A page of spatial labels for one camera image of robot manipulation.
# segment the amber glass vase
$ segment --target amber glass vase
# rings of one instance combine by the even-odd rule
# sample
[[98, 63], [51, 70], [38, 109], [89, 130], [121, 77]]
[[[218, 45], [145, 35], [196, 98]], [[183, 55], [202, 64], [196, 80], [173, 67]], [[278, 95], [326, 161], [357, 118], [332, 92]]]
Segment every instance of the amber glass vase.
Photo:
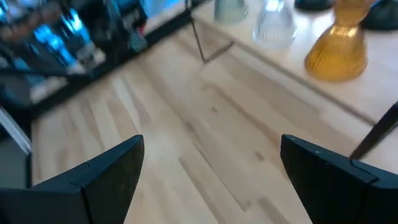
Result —
[[367, 63], [364, 32], [359, 23], [369, 12], [372, 1], [338, 0], [335, 23], [315, 42], [305, 58], [311, 75], [330, 82], [360, 76]]

